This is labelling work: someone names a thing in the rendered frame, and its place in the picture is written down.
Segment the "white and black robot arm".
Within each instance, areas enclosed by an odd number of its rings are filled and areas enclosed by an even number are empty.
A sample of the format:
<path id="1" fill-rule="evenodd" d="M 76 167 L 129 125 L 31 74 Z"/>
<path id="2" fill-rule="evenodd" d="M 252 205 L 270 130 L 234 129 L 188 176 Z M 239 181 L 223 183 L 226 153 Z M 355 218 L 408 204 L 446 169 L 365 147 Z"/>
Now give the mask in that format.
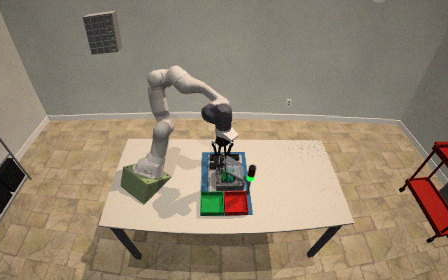
<path id="1" fill-rule="evenodd" d="M 218 137 L 230 142 L 238 137 L 238 133 L 231 127 L 232 109 L 228 100 L 204 82 L 191 77 L 179 66 L 154 70 L 149 73 L 147 80 L 150 85 L 148 95 L 151 110 L 157 123 L 153 128 L 151 150 L 133 166 L 134 173 L 151 179 L 163 177 L 169 136 L 175 127 L 165 95 L 165 88 L 170 84 L 183 94 L 204 94 L 212 103 L 202 108 L 202 118 L 208 123 L 215 124 L 215 134 Z"/>

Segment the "red open-top bin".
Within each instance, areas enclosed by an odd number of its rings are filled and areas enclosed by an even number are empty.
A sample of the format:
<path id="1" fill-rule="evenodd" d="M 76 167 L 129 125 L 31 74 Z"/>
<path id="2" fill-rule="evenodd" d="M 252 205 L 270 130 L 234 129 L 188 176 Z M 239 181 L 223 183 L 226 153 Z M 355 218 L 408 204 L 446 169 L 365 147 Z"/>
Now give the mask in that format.
<path id="1" fill-rule="evenodd" d="M 246 191 L 224 191 L 225 216 L 248 215 L 248 201 Z"/>

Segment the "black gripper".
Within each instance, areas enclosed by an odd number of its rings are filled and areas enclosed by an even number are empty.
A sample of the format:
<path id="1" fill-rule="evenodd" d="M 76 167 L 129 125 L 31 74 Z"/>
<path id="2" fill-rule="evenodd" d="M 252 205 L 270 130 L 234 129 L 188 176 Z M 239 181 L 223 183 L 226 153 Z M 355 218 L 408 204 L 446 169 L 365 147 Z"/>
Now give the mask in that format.
<path id="1" fill-rule="evenodd" d="M 216 150 L 216 146 L 215 146 L 216 144 L 219 146 L 219 148 L 218 148 L 218 152 L 217 152 L 217 150 Z M 228 144 L 230 144 L 230 145 L 229 145 L 228 151 L 226 152 L 226 146 L 227 146 Z M 225 164 L 226 156 L 227 156 L 227 155 L 230 155 L 230 151 L 231 151 L 231 148 L 232 148 L 233 145 L 234 145 L 234 142 L 233 142 L 233 141 L 230 142 L 230 141 L 228 141 L 228 140 L 226 140 L 226 139 L 224 139 L 224 138 L 218 137 L 218 136 L 216 135 L 216 140 L 215 140 L 214 142 L 212 141 L 212 146 L 213 146 L 213 149 L 214 149 L 215 156 L 218 156 L 219 164 L 220 164 L 220 152 L 221 152 L 221 147 L 224 147 L 224 164 Z"/>

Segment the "green bin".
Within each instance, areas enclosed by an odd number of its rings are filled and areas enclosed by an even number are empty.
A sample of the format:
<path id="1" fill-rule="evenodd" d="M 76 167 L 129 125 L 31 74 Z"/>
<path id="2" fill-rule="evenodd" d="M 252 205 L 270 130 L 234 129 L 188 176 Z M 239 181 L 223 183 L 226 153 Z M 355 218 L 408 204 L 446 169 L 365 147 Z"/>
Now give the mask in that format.
<path id="1" fill-rule="evenodd" d="M 223 191 L 201 191 L 201 195 L 201 216 L 224 216 Z"/>

